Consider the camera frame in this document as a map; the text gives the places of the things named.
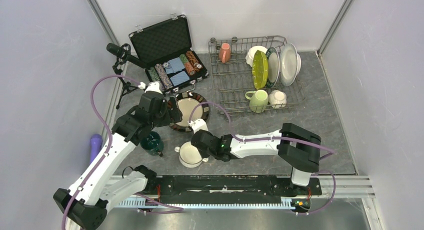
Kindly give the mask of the white two-handled soup cup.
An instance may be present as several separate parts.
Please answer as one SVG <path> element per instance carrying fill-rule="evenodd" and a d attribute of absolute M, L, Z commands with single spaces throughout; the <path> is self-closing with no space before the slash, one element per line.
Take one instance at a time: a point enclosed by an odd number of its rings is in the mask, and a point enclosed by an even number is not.
<path fill-rule="evenodd" d="M 196 168 L 204 162 L 208 162 L 208 157 L 202 157 L 199 150 L 190 142 L 185 142 L 181 146 L 176 146 L 174 151 L 178 153 L 180 163 L 187 168 Z"/>

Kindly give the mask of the green scalloped plate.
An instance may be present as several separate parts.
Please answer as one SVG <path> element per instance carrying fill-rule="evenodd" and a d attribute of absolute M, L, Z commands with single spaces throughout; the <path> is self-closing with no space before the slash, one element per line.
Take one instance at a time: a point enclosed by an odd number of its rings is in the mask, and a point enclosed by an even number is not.
<path fill-rule="evenodd" d="M 262 51 L 256 51 L 252 62 L 252 80 L 257 90 L 266 85 L 268 72 L 269 64 L 266 54 Z"/>

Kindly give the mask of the white plain plate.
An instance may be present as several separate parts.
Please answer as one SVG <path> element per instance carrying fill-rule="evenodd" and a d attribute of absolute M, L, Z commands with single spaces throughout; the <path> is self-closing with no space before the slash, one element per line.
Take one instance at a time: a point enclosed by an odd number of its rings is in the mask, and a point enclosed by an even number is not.
<path fill-rule="evenodd" d="M 300 57 L 296 47 L 287 43 L 280 53 L 280 81 L 284 86 L 291 85 L 298 75 L 300 68 Z"/>

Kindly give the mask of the dark green mug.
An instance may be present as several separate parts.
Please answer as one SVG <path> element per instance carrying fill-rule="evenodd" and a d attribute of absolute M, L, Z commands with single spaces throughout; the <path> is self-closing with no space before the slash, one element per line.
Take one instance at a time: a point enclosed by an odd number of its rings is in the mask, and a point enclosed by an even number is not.
<path fill-rule="evenodd" d="M 164 143 L 160 135 L 151 131 L 149 135 L 140 142 L 141 147 L 150 155 L 163 157 Z"/>

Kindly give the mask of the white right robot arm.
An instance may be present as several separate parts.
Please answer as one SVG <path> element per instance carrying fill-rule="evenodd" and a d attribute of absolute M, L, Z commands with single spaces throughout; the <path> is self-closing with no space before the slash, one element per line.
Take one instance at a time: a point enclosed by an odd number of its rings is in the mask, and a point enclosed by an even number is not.
<path fill-rule="evenodd" d="M 257 155 L 273 155 L 292 166 L 289 188 L 301 194 L 309 187 L 310 177 L 320 169 L 321 138 L 295 124 L 285 123 L 280 130 L 259 135 L 214 136 L 206 123 L 190 122 L 193 130 L 191 144 L 202 157 L 212 156 L 228 162 Z"/>

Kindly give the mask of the light green mug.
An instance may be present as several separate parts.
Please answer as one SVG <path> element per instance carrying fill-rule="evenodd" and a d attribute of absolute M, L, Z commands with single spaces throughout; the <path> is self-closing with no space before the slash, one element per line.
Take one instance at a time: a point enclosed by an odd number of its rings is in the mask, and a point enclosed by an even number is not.
<path fill-rule="evenodd" d="M 244 95 L 249 100 L 249 108 L 255 113 L 265 111 L 269 96 L 265 90 L 248 91 Z"/>

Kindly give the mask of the orange mug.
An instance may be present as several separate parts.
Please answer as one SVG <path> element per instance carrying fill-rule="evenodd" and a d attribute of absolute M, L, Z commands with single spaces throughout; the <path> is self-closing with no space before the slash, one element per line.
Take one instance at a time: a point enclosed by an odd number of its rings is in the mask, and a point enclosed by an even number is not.
<path fill-rule="evenodd" d="M 219 50 L 219 59 L 222 63 L 226 63 L 231 58 L 231 46 L 229 43 L 223 43 Z"/>

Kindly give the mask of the teal rimmed patterned plate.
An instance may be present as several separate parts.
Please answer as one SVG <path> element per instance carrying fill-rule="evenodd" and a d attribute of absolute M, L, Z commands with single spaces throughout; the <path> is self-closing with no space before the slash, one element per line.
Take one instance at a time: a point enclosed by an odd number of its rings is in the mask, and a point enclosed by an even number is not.
<path fill-rule="evenodd" d="M 275 47 L 268 48 L 265 55 L 268 62 L 268 77 L 265 87 L 272 88 L 280 77 L 280 57 Z"/>

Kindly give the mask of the white scalloped bowl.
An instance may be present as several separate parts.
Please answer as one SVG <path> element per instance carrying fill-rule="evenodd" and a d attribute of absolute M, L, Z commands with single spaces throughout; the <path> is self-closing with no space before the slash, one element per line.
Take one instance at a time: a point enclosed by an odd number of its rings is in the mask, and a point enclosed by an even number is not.
<path fill-rule="evenodd" d="M 254 56 L 255 56 L 255 53 L 257 52 L 257 51 L 260 51 L 260 52 L 263 52 L 263 53 L 266 53 L 267 52 L 267 48 L 266 47 L 264 47 L 264 46 L 254 46 L 254 47 L 251 47 L 249 50 L 248 50 L 248 52 L 247 52 L 247 54 L 246 54 L 246 56 L 245 56 L 245 60 L 246 60 L 246 63 L 249 65 L 249 66 L 253 66 L 253 59 L 254 59 Z"/>

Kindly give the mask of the small white cup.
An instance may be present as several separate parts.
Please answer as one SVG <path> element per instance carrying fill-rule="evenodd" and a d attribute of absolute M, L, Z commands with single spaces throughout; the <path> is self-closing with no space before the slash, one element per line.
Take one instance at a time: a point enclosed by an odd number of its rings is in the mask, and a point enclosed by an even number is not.
<path fill-rule="evenodd" d="M 287 105 L 287 96 L 282 91 L 273 90 L 268 95 L 268 102 L 272 108 L 275 108 L 275 109 L 283 108 Z"/>

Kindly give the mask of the dark striped plate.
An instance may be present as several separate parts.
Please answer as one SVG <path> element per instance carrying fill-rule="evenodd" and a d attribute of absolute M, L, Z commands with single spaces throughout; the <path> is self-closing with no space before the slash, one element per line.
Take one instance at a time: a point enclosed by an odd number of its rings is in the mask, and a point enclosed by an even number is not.
<path fill-rule="evenodd" d="M 199 118 L 207 121 L 210 116 L 210 108 L 208 104 L 200 105 L 195 108 L 198 104 L 206 102 L 207 100 L 202 95 L 196 92 L 182 92 L 175 95 L 178 107 L 182 113 L 182 121 L 177 123 L 171 123 L 169 128 L 178 132 L 191 132 L 192 128 L 189 126 L 189 117 L 193 112 L 191 120 L 195 121 Z"/>

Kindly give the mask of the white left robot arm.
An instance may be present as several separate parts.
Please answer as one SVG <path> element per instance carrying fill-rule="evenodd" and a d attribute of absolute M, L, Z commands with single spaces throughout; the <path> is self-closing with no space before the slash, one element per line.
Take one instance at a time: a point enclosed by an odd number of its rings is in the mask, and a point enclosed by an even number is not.
<path fill-rule="evenodd" d="M 154 128 L 181 120 L 176 97 L 166 98 L 160 92 L 146 90 L 139 104 L 116 120 L 108 131 L 106 146 L 82 176 L 68 189 L 59 188 L 54 193 L 54 201 L 63 212 L 62 229 L 68 221 L 82 229 L 97 229 L 108 212 L 125 198 L 138 191 L 154 192 L 157 180 L 145 175 L 143 170 L 133 171 L 109 189 L 105 185 L 120 163 Z"/>

